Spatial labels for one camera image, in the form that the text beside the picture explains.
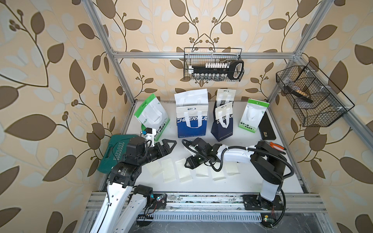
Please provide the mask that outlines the blue white Cheerful bag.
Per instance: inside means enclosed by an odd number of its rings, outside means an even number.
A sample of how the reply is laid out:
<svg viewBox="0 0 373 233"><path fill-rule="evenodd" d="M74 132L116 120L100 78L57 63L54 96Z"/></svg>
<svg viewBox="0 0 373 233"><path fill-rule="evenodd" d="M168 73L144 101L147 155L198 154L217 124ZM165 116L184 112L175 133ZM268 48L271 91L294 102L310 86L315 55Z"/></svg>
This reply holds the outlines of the blue white Cheerful bag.
<svg viewBox="0 0 373 233"><path fill-rule="evenodd" d="M176 107L178 138L205 136L208 105Z"/></svg>

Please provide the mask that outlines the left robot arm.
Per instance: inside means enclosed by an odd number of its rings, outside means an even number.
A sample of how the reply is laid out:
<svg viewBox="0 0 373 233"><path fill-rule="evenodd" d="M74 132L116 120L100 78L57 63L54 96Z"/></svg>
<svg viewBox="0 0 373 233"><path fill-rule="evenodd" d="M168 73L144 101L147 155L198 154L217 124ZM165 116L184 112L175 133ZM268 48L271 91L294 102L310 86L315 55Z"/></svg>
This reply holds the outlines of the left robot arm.
<svg viewBox="0 0 373 233"><path fill-rule="evenodd" d="M153 188L135 185L142 166L172 153L177 141L163 139L153 146L148 140L136 136L129 140L123 160L111 170L106 197L92 233L128 233L141 211L151 206L155 199Z"/></svg>

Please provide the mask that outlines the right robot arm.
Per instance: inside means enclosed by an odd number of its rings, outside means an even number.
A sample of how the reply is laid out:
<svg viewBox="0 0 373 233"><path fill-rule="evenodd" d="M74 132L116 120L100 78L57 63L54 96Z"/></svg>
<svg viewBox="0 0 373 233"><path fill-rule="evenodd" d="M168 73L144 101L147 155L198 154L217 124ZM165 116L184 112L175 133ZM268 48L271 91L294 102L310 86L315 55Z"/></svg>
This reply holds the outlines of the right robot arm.
<svg viewBox="0 0 373 233"><path fill-rule="evenodd" d="M183 139L182 144L191 153L184 164L191 170L202 164L211 167L215 172L220 172L227 162L252 164L263 179L258 197L261 201L273 202L281 191L284 180L295 173L284 157L286 149L265 140L259 141L253 147L224 144L212 146L200 137L193 141Z"/></svg>

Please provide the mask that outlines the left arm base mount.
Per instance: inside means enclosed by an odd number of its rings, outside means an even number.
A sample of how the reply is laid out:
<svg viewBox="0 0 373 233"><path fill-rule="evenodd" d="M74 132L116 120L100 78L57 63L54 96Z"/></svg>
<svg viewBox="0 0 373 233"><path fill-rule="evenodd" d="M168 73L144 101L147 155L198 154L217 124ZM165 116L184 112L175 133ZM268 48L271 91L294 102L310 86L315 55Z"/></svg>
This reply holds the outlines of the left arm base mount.
<svg viewBox="0 0 373 233"><path fill-rule="evenodd" d="M166 193L152 194L150 202L146 204L143 214L140 214L136 220L137 226L148 226L154 220L156 212L166 208L167 197Z"/></svg>

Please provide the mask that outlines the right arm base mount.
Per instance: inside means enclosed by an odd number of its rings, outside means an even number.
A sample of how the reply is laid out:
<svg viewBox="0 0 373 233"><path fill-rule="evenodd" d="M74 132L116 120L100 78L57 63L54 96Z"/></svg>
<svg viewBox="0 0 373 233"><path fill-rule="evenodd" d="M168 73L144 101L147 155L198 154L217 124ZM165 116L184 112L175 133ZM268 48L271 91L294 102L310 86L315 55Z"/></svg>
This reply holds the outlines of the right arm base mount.
<svg viewBox="0 0 373 233"><path fill-rule="evenodd" d="M269 214L261 213L261 225L272 229L283 219L287 207L286 196L281 190L281 195L276 195L273 201L262 198L259 194L246 194L242 196L244 209L247 211L267 211Z"/></svg>

